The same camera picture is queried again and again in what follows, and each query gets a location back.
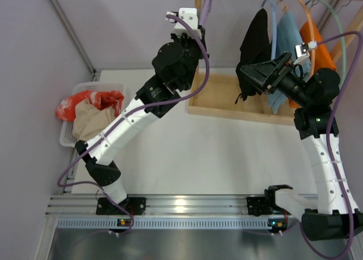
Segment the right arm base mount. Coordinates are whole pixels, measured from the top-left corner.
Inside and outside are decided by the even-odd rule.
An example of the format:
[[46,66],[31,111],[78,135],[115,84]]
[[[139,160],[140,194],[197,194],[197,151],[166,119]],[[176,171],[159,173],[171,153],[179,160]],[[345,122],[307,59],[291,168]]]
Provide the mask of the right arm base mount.
[[252,216],[273,214],[271,203],[266,197],[247,197],[248,214]]

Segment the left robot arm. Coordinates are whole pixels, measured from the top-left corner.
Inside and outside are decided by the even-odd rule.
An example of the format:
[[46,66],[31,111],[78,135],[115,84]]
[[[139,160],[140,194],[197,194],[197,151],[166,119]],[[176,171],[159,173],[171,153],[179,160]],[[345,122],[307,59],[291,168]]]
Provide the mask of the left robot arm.
[[114,162],[120,150],[141,130],[161,119],[179,101],[180,93],[191,89],[205,46],[205,30],[198,27],[195,40],[188,32],[171,34],[152,60],[155,74],[136,92],[128,106],[103,131],[75,144],[86,169],[114,203],[123,203],[128,195],[123,188],[121,171]]

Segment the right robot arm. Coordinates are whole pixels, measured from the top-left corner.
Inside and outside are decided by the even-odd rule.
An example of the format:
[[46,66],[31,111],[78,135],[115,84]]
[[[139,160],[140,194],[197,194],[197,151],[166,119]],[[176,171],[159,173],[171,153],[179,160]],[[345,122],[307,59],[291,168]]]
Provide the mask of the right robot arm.
[[340,77],[329,68],[319,69],[308,81],[298,77],[290,53],[276,59],[239,64],[238,79],[257,92],[282,92],[295,101],[294,125],[309,156],[318,200],[295,193],[289,185],[272,185],[265,198],[274,211],[295,216],[310,241],[348,238],[362,232],[362,212],[353,199],[339,154],[339,129],[331,104],[339,94]]

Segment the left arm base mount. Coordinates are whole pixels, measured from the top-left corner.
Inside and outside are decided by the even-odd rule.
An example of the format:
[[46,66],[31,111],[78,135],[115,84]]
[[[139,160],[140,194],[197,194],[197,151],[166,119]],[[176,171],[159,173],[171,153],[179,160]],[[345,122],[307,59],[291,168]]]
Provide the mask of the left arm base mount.
[[[144,197],[128,197],[119,204],[131,215],[142,215],[146,209],[146,198]],[[97,215],[125,215],[125,212],[114,206],[106,197],[98,199],[96,207]]]

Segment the beige trousers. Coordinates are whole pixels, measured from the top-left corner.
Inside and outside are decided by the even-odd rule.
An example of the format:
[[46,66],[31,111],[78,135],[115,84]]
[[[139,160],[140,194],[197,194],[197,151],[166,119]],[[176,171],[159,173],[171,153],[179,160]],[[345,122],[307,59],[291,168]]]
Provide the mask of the beige trousers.
[[99,110],[87,99],[76,105],[75,115],[73,136],[83,141],[100,134],[116,118],[112,107]]

